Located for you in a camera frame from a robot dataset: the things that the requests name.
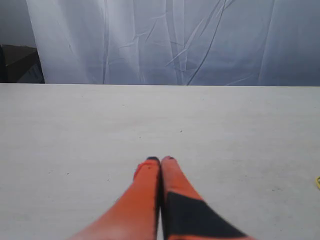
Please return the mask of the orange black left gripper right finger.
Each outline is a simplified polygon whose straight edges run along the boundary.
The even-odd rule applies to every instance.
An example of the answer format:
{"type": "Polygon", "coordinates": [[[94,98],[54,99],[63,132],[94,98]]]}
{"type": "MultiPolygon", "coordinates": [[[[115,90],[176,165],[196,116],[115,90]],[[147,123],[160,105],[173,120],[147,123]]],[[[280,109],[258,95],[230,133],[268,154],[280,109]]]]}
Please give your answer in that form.
{"type": "Polygon", "coordinates": [[[166,240],[252,240],[218,215],[198,194],[178,161],[161,161],[162,228],[166,240]]]}

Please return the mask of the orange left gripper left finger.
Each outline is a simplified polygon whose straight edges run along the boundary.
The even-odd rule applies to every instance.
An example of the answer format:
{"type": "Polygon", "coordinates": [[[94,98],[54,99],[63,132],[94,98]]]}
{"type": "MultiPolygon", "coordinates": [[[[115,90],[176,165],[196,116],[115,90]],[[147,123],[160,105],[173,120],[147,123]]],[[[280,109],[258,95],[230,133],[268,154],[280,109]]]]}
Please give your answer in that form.
{"type": "Polygon", "coordinates": [[[157,157],[137,166],[133,182],[100,218],[71,240],[155,240],[159,221],[161,167],[157,157]]]}

